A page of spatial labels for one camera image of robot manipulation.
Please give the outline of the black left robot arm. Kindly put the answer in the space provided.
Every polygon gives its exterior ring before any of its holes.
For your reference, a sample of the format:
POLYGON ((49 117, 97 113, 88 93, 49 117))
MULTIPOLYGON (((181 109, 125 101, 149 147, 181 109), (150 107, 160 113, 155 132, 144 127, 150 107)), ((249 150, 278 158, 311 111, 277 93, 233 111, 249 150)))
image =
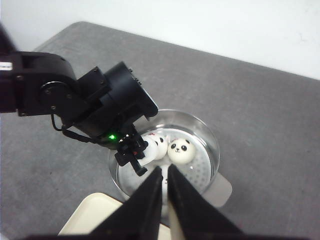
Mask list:
POLYGON ((140 160, 148 146, 134 122, 158 107, 124 62, 107 72, 94 67, 76 78, 71 64, 48 52, 19 51, 0 29, 0 111, 19 116, 59 117, 68 138, 115 151, 120 166, 131 164, 142 176, 140 160))

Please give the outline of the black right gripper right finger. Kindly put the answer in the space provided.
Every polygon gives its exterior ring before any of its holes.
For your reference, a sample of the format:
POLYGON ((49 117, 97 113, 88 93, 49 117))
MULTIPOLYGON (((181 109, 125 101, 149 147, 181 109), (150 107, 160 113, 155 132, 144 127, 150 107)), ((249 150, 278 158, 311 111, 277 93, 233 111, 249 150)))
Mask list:
POLYGON ((167 177, 173 240, 244 239, 244 232, 208 203, 175 165, 170 165, 167 177))

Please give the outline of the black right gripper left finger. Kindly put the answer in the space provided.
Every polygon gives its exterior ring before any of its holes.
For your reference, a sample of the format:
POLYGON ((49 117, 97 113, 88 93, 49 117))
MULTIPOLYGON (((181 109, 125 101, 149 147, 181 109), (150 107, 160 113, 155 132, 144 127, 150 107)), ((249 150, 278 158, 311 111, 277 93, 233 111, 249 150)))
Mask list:
POLYGON ((95 240, 156 240, 162 212, 162 169, 156 167, 132 196, 90 232, 95 240))

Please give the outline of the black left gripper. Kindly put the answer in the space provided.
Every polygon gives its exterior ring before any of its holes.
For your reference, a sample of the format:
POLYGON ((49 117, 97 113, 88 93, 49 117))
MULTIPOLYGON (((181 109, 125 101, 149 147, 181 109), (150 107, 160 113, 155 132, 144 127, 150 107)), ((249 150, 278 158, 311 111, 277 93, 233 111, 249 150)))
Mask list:
POLYGON ((119 151, 114 155, 118 165, 130 164, 139 177, 143 176, 148 170, 138 160, 145 157, 144 150, 149 144, 133 123, 142 116, 150 118, 158 113, 154 100, 123 62, 105 73, 95 67, 77 82, 80 97, 89 109, 74 119, 72 125, 85 135, 67 129, 62 133, 85 143, 117 145, 119 142, 119 151))

